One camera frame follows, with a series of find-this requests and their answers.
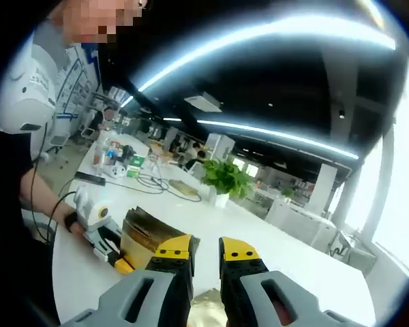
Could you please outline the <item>person's left hand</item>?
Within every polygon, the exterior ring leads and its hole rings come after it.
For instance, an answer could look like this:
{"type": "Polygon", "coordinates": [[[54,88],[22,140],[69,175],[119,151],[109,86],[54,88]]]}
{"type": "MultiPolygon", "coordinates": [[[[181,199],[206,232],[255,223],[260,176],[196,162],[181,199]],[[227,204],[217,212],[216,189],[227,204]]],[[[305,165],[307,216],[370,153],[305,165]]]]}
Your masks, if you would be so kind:
{"type": "Polygon", "coordinates": [[[78,221],[78,214],[76,211],[66,215],[63,222],[69,233],[75,236],[84,236],[85,230],[78,221]]]}

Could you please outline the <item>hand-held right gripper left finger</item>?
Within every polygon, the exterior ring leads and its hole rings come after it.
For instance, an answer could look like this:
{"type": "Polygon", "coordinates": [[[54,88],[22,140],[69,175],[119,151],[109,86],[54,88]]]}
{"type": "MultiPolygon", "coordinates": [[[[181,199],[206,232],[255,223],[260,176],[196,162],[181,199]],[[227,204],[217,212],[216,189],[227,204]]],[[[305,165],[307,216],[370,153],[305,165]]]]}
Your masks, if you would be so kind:
{"type": "Polygon", "coordinates": [[[161,243],[145,269],[126,275],[64,326],[187,326],[193,298],[192,235],[161,243]]]}

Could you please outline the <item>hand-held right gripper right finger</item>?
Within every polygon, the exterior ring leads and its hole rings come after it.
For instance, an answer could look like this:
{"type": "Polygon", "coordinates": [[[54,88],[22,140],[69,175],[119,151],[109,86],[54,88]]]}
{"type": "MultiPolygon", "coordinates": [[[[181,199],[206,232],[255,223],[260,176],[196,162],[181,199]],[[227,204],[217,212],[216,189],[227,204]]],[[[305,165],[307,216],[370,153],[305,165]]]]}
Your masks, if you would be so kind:
{"type": "Polygon", "coordinates": [[[280,271],[270,271],[244,241],[219,239],[220,294],[227,326],[354,326],[321,311],[315,295],[280,271]]]}

